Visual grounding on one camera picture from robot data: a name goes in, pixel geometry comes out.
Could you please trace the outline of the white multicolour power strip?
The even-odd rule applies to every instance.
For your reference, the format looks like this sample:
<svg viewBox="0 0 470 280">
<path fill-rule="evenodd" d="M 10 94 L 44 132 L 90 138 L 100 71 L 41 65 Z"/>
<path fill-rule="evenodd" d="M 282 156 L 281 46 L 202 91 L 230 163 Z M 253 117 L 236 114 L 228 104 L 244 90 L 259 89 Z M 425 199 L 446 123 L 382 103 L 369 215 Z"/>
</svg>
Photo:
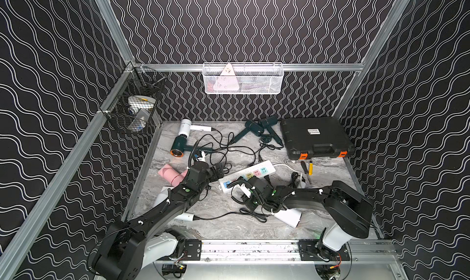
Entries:
<svg viewBox="0 0 470 280">
<path fill-rule="evenodd" d="M 219 179 L 219 189 L 223 193 L 229 193 L 230 189 L 227 186 L 236 181 L 239 177 L 249 180 L 252 177 L 263 178 L 276 172 L 274 165 L 270 161 L 264 161 L 246 169 L 239 170 L 235 173 L 230 173 L 227 176 Z"/>
</svg>

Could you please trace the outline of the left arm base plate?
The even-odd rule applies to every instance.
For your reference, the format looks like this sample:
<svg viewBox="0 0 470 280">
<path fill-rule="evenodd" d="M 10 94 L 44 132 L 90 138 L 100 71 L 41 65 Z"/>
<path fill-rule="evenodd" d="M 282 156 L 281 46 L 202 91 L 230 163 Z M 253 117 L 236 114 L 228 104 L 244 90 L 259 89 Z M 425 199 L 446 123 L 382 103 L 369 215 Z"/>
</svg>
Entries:
<svg viewBox="0 0 470 280">
<path fill-rule="evenodd" d="M 203 242 L 201 240 L 195 239 L 183 239 L 178 241 L 176 259 L 180 261 L 199 261 L 201 259 L 202 244 Z"/>
</svg>

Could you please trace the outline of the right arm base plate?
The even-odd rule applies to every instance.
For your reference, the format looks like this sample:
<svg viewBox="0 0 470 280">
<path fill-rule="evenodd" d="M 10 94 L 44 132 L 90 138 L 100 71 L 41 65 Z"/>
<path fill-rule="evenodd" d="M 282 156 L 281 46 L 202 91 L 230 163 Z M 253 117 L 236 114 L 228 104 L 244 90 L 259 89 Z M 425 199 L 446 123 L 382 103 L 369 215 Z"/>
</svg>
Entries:
<svg viewBox="0 0 470 280">
<path fill-rule="evenodd" d="M 299 240 L 297 247 L 302 261 L 339 264 L 342 261 L 351 260 L 351 255 L 346 245 L 343 245 L 339 251 L 333 251 L 324 247 L 320 240 Z"/>
</svg>

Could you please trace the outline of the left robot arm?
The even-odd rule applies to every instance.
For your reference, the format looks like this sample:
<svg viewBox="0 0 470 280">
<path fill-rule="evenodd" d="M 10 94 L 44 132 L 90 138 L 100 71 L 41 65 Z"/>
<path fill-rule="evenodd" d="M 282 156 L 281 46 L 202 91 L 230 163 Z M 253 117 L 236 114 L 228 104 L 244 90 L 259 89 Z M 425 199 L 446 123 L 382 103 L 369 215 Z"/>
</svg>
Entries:
<svg viewBox="0 0 470 280">
<path fill-rule="evenodd" d="M 210 183 L 224 177 L 221 163 L 210 166 L 197 161 L 168 197 L 135 219 L 113 223 L 97 245 L 88 269 L 107 280 L 134 280 L 144 267 L 146 245 L 175 217 L 195 205 Z"/>
</svg>

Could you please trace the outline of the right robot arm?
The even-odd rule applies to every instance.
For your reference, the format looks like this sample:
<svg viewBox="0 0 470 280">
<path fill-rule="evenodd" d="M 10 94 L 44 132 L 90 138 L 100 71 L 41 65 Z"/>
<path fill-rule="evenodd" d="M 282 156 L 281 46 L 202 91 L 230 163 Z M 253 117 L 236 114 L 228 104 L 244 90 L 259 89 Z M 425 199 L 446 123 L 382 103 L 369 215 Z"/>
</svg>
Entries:
<svg viewBox="0 0 470 280">
<path fill-rule="evenodd" d="M 353 238 L 366 239 L 372 223 L 372 203 L 342 181 L 322 188 L 271 186 L 257 177 L 240 178 L 227 187 L 245 187 L 242 202 L 252 209 L 261 207 L 272 215 L 290 215 L 291 210 L 306 209 L 328 213 L 334 224 L 320 237 L 319 247 L 339 251 Z"/>
</svg>

